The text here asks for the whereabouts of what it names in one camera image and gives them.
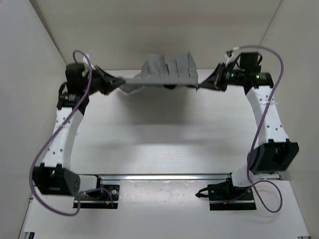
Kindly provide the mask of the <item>grey pleated skirt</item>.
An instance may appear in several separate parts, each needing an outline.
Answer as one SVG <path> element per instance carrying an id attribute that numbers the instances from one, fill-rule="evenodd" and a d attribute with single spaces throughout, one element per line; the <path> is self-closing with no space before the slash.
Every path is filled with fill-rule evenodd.
<path id="1" fill-rule="evenodd" d="M 178 87 L 196 88 L 198 73 L 190 52 L 182 53 L 168 62 L 163 55 L 150 54 L 141 71 L 125 81 L 120 89 L 127 94 L 142 87 L 163 87 L 170 90 Z"/>

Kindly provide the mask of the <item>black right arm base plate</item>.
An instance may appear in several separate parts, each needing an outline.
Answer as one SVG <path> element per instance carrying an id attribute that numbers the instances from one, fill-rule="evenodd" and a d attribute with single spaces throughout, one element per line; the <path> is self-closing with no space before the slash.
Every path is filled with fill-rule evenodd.
<path id="1" fill-rule="evenodd" d="M 253 211 L 257 209 L 251 188 L 234 186 L 230 177 L 223 182 L 208 184 L 195 196 L 208 198 L 210 211 Z"/>

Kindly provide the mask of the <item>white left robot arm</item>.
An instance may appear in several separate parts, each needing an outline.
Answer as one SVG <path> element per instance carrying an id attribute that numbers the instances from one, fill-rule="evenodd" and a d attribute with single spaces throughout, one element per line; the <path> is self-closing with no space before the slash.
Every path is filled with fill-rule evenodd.
<path id="1" fill-rule="evenodd" d="M 83 63 L 66 66 L 66 82 L 59 89 L 54 132 L 45 144 L 45 156 L 32 170 L 32 183 L 41 194 L 76 196 L 80 190 L 80 176 L 70 170 L 71 153 L 79 124 L 90 95 L 108 95 L 126 81 L 114 77 L 96 66 L 86 70 Z"/>

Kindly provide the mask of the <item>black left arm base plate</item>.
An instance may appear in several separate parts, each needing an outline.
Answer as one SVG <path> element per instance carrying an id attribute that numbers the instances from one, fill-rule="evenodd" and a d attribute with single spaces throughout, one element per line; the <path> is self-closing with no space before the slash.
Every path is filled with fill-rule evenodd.
<path id="1" fill-rule="evenodd" d="M 75 196 L 73 208 L 115 210 L 119 205 L 120 181 L 105 179 L 100 175 L 81 175 L 79 194 Z"/>

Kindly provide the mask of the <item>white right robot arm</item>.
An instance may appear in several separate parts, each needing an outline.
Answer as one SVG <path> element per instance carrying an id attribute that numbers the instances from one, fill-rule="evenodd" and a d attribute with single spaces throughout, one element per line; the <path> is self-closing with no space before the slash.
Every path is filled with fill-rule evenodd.
<path id="1" fill-rule="evenodd" d="M 299 145 L 290 141 L 281 123 L 270 73 L 262 73 L 260 66 L 233 70 L 222 63 L 199 87 L 224 92 L 229 85 L 243 87 L 257 125 L 246 165 L 233 172 L 232 182 L 223 187 L 225 197 L 233 200 L 241 194 L 241 187 L 248 187 L 268 174 L 286 171 Z"/>

